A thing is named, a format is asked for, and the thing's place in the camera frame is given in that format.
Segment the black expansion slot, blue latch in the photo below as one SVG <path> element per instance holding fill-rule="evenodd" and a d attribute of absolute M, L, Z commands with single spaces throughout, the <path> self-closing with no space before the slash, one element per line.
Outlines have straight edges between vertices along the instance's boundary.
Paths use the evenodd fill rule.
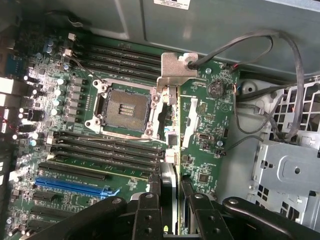
<path fill-rule="evenodd" d="M 30 214 L 39 216 L 39 217 L 45 217 L 45 218 L 66 219 L 74 216 L 76 212 L 35 205 L 30 209 Z"/>

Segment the long black expansion slot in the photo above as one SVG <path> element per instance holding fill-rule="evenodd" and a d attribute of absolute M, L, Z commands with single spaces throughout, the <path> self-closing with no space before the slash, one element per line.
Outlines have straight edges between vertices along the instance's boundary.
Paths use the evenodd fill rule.
<path fill-rule="evenodd" d="M 89 169 L 81 169 L 78 167 L 41 162 L 38 164 L 37 171 L 41 173 L 55 173 L 65 176 L 78 177 L 80 179 L 96 180 L 104 182 L 108 175 Z"/>

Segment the short black expansion slot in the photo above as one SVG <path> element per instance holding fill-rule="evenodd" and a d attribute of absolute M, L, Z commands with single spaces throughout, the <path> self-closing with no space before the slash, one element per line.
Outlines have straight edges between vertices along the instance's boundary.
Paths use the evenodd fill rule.
<path fill-rule="evenodd" d="M 32 196 L 34 201 L 44 201 L 44 202 L 52 202 L 55 198 L 54 193 L 49 192 L 35 192 Z"/>

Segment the silver open PC case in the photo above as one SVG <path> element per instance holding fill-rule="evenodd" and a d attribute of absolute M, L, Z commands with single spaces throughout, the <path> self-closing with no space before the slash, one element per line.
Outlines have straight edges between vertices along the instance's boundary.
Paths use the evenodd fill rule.
<path fill-rule="evenodd" d="M 55 7 L 55 1 L 0 0 L 0 45 L 12 49 L 14 37 L 30 26 L 98 35 L 90 30 L 87 20 Z M 248 201 L 255 158 L 267 137 L 264 131 L 270 127 L 278 139 L 290 141 L 300 129 L 305 84 L 320 80 L 320 73 L 305 74 L 298 44 L 282 30 L 252 30 L 206 54 L 98 36 L 163 49 L 164 53 L 179 56 L 195 53 L 198 59 L 188 63 L 191 70 L 198 71 L 206 63 L 216 61 L 224 63 L 230 73 L 238 73 L 215 197 L 205 193 L 219 204 L 229 197 Z M 189 231 L 189 207 L 183 190 L 182 197 L 188 208 L 187 233 L 166 235 L 163 231 L 163 240 L 200 240 Z"/>

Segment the black RAM slot, white clips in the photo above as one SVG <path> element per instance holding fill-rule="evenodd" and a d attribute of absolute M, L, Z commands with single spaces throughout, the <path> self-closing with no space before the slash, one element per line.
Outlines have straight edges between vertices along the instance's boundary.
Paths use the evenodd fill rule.
<path fill-rule="evenodd" d="M 64 145 L 64 144 L 53 144 L 53 146 L 69 146 L 69 145 Z M 121 151 L 114 151 L 114 150 L 102 150 L 102 149 L 96 149 L 96 148 L 91 148 L 91 147 L 84 147 L 84 146 L 72 146 L 72 147 L 75 147 L 75 148 L 90 148 L 90 149 L 94 149 L 94 150 L 101 150 L 101 151 L 107 151 L 109 153 L 113 152 L 113 153 L 117 153 L 117 154 L 125 154 L 125 155 L 128 155 L 128 156 L 137 156 L 139 158 L 142 158 L 142 159 L 156 159 L 156 160 L 163 160 L 165 158 L 165 154 L 164 156 L 154 156 L 154 155 L 147 155 L 147 154 L 142 154 L 142 153 L 139 153 L 139 152 L 127 152 L 126 150 L 124 152 L 121 152 Z"/>
<path fill-rule="evenodd" d="M 82 61 L 100 61 L 100 60 L 94 60 L 94 59 L 81 59 L 79 57 L 77 57 L 74 53 L 74 58 L 77 59 L 77 60 L 82 60 Z M 124 62 L 124 61 L 121 61 L 121 62 L 113 62 L 113 61 L 104 61 L 104 62 L 107 62 L 107 63 L 117 63 L 117 64 L 125 64 L 126 66 L 148 66 L 148 65 L 140 65 L 140 64 L 132 64 L 132 63 L 128 63 L 128 62 Z M 156 67 L 152 67 L 152 66 L 149 66 L 150 68 L 153 68 L 153 69 L 157 69 L 157 70 L 160 70 L 161 71 L 161 67 L 160 68 L 156 68 Z"/>
<path fill-rule="evenodd" d="M 147 165 L 138 163 L 136 160 L 120 161 L 68 152 L 50 154 L 47 156 L 46 160 L 50 163 L 56 163 L 80 169 L 89 169 L 101 173 L 104 172 L 118 176 L 130 176 L 142 179 L 146 179 L 152 173 L 158 173 L 160 171 L 160 166 L 158 163 Z"/>
<path fill-rule="evenodd" d="M 102 37 L 94 34 L 76 34 L 76 40 L 73 48 L 78 49 L 110 49 L 122 51 L 126 54 L 142 56 L 151 60 L 160 61 L 163 49 L 151 47 L 142 44 L 136 44 L 128 41 L 117 40 L 108 37 Z"/>

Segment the grey metal disk bay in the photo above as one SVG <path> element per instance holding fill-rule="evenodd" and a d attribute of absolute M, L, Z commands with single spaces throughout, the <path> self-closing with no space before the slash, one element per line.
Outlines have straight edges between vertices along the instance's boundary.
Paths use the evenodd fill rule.
<path fill-rule="evenodd" d="M 320 232 L 320 80 L 304 86 L 300 128 L 291 140 L 264 130 L 247 200 Z"/>

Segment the green Dell motherboard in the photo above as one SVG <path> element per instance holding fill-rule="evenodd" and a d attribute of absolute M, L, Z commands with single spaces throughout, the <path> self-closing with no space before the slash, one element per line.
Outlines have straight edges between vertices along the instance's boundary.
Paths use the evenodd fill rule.
<path fill-rule="evenodd" d="M 103 139 L 119 139 L 97 134 L 85 127 L 86 112 L 92 113 L 95 102 L 92 86 L 97 80 L 80 68 L 70 57 L 76 34 L 62 29 L 40 30 L 37 26 L 22 29 L 13 39 L 12 48 L 0 45 L 0 240 L 27 240 L 32 234 L 58 223 L 59 218 L 30 214 L 33 206 L 78 213 L 98 201 L 100 197 L 74 193 L 35 185 L 37 177 L 54 178 L 111 190 L 120 188 L 114 197 L 130 201 L 140 193 L 150 191 L 152 174 L 159 174 L 159 196 L 163 205 L 171 199 L 165 196 L 162 182 L 162 164 L 165 163 L 168 143 L 138 141 L 165 150 L 159 161 L 159 172 L 148 178 L 114 175 L 105 172 L 105 181 L 80 179 L 60 173 L 38 172 L 38 164 L 51 163 L 47 156 L 54 143 L 48 138 L 52 132 L 72 132 Z M 101 79 L 116 79 L 157 88 L 156 82 L 118 77 L 95 72 Z M 233 114 L 233 98 L 239 74 L 230 73 L 226 64 L 210 61 L 202 65 L 195 79 L 189 79 L 180 87 L 184 96 L 197 101 L 198 123 L 188 148 L 182 150 L 181 177 L 188 175 L 193 189 L 215 197 L 222 157 L 226 154 L 230 119 Z M 212 98 L 207 87 L 214 81 L 222 81 L 222 97 Z M 173 125 L 173 108 L 164 105 L 158 120 L 160 140 L 177 141 L 175 135 L 165 133 Z M 35 192 L 55 194 L 52 202 L 33 200 Z M 185 202 L 179 224 L 179 233 L 188 232 L 189 210 Z"/>

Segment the CPU socket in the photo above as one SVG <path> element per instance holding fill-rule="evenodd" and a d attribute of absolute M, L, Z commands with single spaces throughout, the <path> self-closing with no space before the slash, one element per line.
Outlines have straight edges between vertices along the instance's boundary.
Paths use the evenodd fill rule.
<path fill-rule="evenodd" d="M 145 130 L 151 111 L 154 86 L 105 78 L 92 82 L 95 97 L 84 126 L 92 132 L 119 139 L 148 138 Z"/>

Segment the silver open socket cover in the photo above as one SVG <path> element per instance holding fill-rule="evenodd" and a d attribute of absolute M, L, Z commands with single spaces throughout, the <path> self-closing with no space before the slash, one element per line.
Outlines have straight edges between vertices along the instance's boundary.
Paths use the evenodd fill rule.
<path fill-rule="evenodd" d="M 184 131 L 183 135 L 183 141 L 182 141 L 182 148 L 188 148 L 189 146 L 189 141 L 191 136 L 195 133 L 196 131 L 196 126 L 198 124 L 198 114 L 196 112 L 197 108 L 197 103 L 198 99 L 192 97 L 191 98 L 191 105 L 190 109 L 188 112 L 188 124 L 186 126 L 186 129 Z M 152 140 L 159 141 L 158 139 L 158 130 L 160 129 L 160 124 L 162 123 L 160 120 L 158 120 L 159 115 L 163 111 L 163 106 L 168 105 L 168 106 L 173 106 L 173 120 L 172 120 L 172 127 L 173 127 L 173 132 L 176 134 L 181 133 L 179 130 L 179 113 L 178 113 L 178 104 L 177 104 L 177 99 L 174 97 L 170 97 L 167 95 L 161 95 L 161 94 L 153 94 L 151 97 L 151 106 L 150 106 L 150 115 L 149 119 L 146 125 L 146 129 L 144 132 L 144 135 L 149 137 Z"/>

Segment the round coin battery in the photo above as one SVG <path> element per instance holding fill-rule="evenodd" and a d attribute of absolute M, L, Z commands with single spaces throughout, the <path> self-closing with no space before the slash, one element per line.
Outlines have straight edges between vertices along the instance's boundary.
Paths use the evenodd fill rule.
<path fill-rule="evenodd" d="M 211 98 L 221 98 L 224 94 L 224 84 L 220 80 L 211 82 L 207 86 L 207 94 Z"/>

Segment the grey metal power supply box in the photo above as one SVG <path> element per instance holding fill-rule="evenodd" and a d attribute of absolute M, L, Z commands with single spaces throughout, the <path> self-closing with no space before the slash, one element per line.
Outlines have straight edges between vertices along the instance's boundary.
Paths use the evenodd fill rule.
<path fill-rule="evenodd" d="M 320 73 L 320 0 L 56 0 L 100 36 L 207 54 L 258 29 L 289 33 L 306 76 Z"/>

